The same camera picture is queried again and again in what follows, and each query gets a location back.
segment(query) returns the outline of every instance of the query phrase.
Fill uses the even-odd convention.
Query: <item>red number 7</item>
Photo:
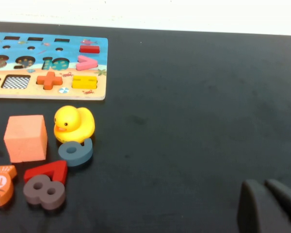
[[[67,162],[60,160],[28,169],[24,175],[25,183],[37,175],[47,175],[52,181],[59,181],[64,185],[67,177]]]

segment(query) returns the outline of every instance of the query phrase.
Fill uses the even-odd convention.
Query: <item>blue number 6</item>
[[[67,161],[67,166],[78,166],[87,162],[93,156],[93,142],[85,139],[84,146],[78,142],[66,142],[58,148],[59,156]]]

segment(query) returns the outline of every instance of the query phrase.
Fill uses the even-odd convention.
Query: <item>black table surface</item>
[[[291,185],[291,36],[0,23],[0,32],[106,37],[105,101],[0,100],[0,165],[9,116],[45,117],[47,161],[15,164],[0,233],[234,233],[241,183]],[[27,205],[24,171],[59,159],[63,105],[96,120],[94,159],[68,172],[55,213]]]

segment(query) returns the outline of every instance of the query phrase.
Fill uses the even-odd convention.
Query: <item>duck beak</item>
[[[65,132],[67,129],[63,129],[63,128],[60,128],[58,126],[56,126],[56,131],[59,131],[59,132]]]

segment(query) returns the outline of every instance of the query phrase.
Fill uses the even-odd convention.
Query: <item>wooden number 8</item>
[[[23,192],[28,203],[41,204],[46,210],[54,210],[65,201],[65,186],[59,181],[51,181],[47,175],[31,178]]]

